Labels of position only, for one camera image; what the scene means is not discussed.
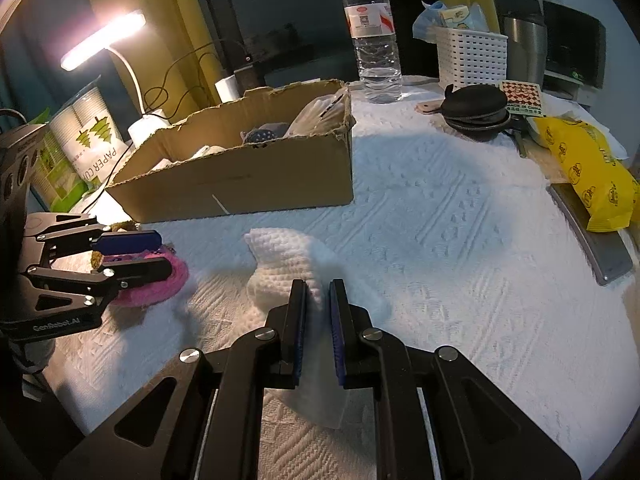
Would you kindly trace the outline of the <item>black round zip case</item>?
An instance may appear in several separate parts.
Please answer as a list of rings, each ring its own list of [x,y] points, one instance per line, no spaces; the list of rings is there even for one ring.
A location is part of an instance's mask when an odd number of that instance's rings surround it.
[[[506,94],[491,84],[471,84],[458,90],[450,84],[445,90],[439,114],[451,128],[479,139],[492,136],[510,125],[511,114],[506,104]]]

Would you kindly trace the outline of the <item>clear water bottle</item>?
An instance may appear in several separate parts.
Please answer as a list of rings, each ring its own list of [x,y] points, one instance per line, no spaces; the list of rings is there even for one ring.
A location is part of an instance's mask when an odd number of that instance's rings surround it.
[[[401,68],[390,0],[343,0],[359,79],[370,102],[401,97]]]

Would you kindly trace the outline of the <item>paper cup package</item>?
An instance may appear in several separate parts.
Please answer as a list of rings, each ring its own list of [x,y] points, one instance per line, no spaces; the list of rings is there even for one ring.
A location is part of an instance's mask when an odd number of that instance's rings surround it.
[[[95,81],[85,86],[50,120],[50,129],[81,180],[98,188],[128,145]]]

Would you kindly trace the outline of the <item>white charger plug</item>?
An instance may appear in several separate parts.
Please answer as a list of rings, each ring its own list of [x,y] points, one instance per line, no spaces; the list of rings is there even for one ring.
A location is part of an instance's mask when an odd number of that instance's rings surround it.
[[[242,98],[241,87],[234,75],[219,79],[215,84],[215,88],[219,99],[223,103],[232,102]]]

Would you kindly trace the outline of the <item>clear bag with gold pattern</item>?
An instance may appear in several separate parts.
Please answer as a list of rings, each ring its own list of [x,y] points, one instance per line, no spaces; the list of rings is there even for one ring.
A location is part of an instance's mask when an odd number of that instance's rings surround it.
[[[286,136],[315,136],[325,134],[343,123],[350,104],[346,88],[333,94],[318,96],[310,101],[295,117],[286,130]]]

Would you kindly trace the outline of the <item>black charger plug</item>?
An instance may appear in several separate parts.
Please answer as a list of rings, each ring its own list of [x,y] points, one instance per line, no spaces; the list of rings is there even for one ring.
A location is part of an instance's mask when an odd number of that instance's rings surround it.
[[[254,63],[248,63],[236,68],[233,73],[242,93],[263,87],[266,84],[264,75]]]

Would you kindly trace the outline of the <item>green snack bag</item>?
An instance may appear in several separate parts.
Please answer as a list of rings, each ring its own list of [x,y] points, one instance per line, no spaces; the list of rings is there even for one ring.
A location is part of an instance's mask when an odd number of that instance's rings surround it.
[[[32,187],[48,211],[69,212],[88,191],[81,177],[81,157],[86,147],[78,140],[85,129],[73,110],[65,107],[46,123],[37,148]]]

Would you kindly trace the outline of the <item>pink plush toy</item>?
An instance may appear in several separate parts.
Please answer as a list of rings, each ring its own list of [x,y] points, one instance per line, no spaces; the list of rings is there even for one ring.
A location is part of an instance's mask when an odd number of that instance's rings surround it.
[[[111,302],[114,307],[123,308],[146,308],[153,304],[159,304],[169,298],[176,296],[183,288],[189,278],[189,269],[185,261],[176,255],[175,248],[171,244],[160,246],[157,250],[145,250],[140,254],[103,256],[102,264],[117,261],[129,261],[134,259],[149,259],[162,257],[170,262],[171,274],[166,280],[144,284],[140,287],[121,290],[117,297]]]

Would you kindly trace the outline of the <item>checkered card pack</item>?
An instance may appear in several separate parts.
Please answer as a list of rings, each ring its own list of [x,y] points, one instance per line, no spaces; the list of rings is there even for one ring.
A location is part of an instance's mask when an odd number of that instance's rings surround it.
[[[500,90],[506,96],[506,109],[514,115],[544,116],[541,91],[538,84],[525,81],[503,80]]]

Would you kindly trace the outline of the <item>steel thermos cup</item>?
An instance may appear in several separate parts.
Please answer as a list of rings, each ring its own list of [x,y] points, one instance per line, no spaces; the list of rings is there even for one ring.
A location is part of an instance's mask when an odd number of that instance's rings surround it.
[[[503,31],[508,37],[506,76],[542,86],[548,49],[547,27],[542,15],[506,15]]]

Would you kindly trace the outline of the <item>yellow plastic bag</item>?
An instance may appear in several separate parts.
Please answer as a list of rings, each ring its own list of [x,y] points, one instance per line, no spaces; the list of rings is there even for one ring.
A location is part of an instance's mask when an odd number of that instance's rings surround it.
[[[618,231],[639,220],[639,183],[597,127],[561,117],[536,117],[533,123],[587,209],[588,231]]]

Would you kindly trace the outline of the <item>white plastic basket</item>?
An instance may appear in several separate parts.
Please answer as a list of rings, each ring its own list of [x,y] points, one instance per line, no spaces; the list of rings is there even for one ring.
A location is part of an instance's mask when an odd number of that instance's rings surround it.
[[[437,27],[439,85],[446,89],[506,80],[508,37],[472,29]]]

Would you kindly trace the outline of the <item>white knitted cloth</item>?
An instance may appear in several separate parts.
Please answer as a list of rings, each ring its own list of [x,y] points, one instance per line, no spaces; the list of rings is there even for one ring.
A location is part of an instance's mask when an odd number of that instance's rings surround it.
[[[259,321],[290,300],[298,319],[294,344],[298,385],[293,390],[279,389],[278,399],[316,425],[340,428],[349,393],[338,384],[335,371],[330,283],[337,278],[343,281],[348,300],[365,308],[375,325],[390,317],[390,304],[333,250],[308,234],[258,228],[246,233],[244,242],[256,269],[246,285],[252,307],[242,322]]]

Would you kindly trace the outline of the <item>grey tablet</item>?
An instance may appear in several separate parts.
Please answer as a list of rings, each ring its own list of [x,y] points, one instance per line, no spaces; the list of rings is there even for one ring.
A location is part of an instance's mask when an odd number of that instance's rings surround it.
[[[564,214],[600,286],[611,284],[632,270],[631,256],[620,234],[587,230],[588,211],[569,183],[551,183],[547,191]]]

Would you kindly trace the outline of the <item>brown cardboard box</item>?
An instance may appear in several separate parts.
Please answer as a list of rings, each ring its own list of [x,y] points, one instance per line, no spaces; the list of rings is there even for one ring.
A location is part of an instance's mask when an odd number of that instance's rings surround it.
[[[152,133],[107,193],[142,223],[347,205],[354,198],[352,103],[325,134],[250,144],[240,136],[267,122],[291,125],[310,101],[343,88],[337,79],[294,82],[199,110]]]

